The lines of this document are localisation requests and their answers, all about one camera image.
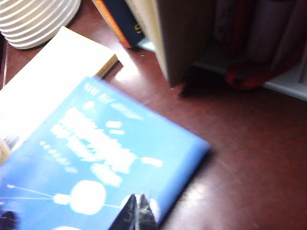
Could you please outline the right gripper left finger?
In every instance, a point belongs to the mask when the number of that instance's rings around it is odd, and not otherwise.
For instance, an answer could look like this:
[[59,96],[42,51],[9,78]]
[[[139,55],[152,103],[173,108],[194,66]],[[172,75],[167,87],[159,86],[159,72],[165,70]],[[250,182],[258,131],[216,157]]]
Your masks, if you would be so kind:
[[132,194],[112,222],[109,230],[133,230],[136,224],[137,199]]

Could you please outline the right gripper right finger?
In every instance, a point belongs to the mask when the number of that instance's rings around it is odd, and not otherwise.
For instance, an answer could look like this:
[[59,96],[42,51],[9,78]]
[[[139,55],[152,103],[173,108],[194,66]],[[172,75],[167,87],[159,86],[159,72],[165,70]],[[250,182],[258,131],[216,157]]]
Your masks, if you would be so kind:
[[138,229],[139,230],[158,230],[154,214],[150,208],[144,194],[140,196],[138,204]]

